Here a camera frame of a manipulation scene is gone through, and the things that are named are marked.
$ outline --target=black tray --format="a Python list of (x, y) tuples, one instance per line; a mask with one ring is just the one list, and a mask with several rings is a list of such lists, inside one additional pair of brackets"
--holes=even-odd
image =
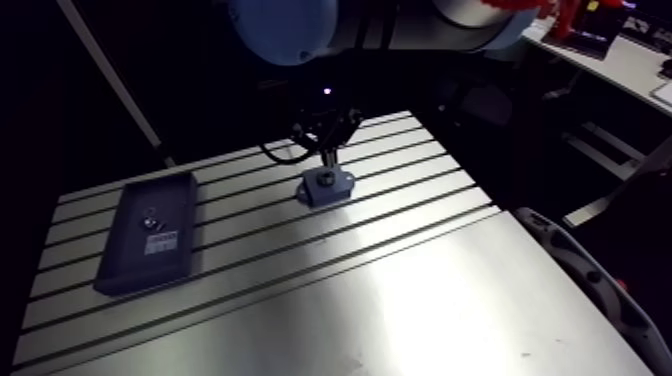
[[(93, 288), (127, 294), (188, 276), (195, 204), (191, 173), (126, 185)], [(158, 222), (152, 228), (148, 216)]]

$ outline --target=sticker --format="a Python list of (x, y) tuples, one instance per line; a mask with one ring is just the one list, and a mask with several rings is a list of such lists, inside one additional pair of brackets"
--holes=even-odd
[(597, 0), (592, 0), (588, 2), (588, 11), (594, 12), (597, 10), (597, 7), (600, 6), (600, 2)]
[(177, 231), (163, 232), (147, 237), (145, 244), (145, 254), (172, 251), (177, 248)]

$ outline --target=aluminum table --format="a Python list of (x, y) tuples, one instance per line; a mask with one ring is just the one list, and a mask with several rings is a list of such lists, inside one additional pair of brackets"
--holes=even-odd
[[(292, 196), (319, 156), (256, 148), (62, 196), (13, 375), (650, 374), (409, 113), (339, 157), (353, 197), (318, 210)], [(180, 171), (199, 183), (191, 276), (95, 292), (121, 187)]]

